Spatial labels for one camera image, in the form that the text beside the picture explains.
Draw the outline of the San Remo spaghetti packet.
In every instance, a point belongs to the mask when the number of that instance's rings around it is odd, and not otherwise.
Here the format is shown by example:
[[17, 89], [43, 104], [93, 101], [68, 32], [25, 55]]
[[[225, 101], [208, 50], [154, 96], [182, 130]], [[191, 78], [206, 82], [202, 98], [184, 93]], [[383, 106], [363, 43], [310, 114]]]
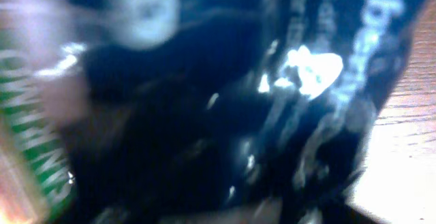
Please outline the San Remo spaghetti packet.
[[61, 223], [76, 200], [65, 147], [15, 29], [1, 30], [1, 222]]

